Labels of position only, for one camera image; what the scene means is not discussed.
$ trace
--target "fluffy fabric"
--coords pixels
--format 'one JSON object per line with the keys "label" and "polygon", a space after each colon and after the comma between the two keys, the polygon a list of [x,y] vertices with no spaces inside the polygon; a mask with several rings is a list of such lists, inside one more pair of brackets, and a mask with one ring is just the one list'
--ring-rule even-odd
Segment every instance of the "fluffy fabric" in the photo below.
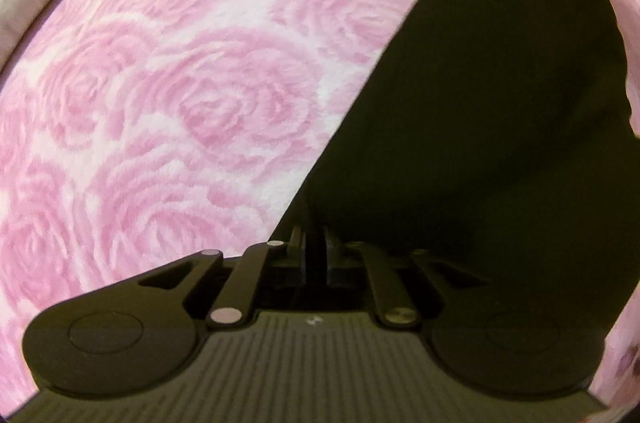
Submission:
{"label": "fluffy fabric", "polygon": [[[54,0],[2,76],[0,413],[38,312],[266,240],[414,1]],[[640,0],[612,2],[633,84]]]}

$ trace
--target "ribbed black surface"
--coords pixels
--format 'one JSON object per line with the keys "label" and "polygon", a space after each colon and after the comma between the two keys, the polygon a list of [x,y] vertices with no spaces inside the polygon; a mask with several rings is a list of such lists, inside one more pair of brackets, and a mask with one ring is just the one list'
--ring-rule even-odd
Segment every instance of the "ribbed black surface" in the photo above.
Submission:
{"label": "ribbed black surface", "polygon": [[263,312],[214,334],[164,385],[113,401],[33,398],[10,423],[576,423],[604,407],[587,392],[540,403],[475,392],[418,337],[367,313]]}

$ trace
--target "black fabric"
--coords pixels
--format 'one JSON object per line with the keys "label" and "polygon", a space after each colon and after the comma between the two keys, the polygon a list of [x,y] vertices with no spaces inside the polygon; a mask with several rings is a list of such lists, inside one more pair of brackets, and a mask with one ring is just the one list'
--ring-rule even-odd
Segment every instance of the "black fabric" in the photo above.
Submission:
{"label": "black fabric", "polygon": [[610,327],[640,278],[625,79],[609,0],[418,0],[272,237],[429,247]]}
{"label": "black fabric", "polygon": [[640,423],[640,406],[636,405],[620,420],[620,423]]}

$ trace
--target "metal pin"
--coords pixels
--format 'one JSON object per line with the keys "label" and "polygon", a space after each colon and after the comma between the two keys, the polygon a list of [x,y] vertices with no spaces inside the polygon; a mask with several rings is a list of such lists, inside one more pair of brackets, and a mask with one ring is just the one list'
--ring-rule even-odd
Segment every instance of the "metal pin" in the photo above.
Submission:
{"label": "metal pin", "polygon": [[418,313],[410,308],[393,308],[386,312],[385,318],[392,324],[412,324],[418,318]]}
{"label": "metal pin", "polygon": [[218,308],[211,311],[209,316],[218,324],[235,324],[242,319],[242,311],[236,308]]}

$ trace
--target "pink blanket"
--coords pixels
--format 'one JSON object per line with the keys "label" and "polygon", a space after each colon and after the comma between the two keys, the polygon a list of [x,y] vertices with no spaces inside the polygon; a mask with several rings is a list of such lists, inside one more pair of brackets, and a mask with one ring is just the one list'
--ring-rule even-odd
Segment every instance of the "pink blanket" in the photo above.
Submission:
{"label": "pink blanket", "polygon": [[[637,111],[640,0],[612,1]],[[54,0],[2,75],[0,413],[35,392],[20,340],[40,311],[265,240],[413,2]],[[610,335],[605,401],[639,317]]]}

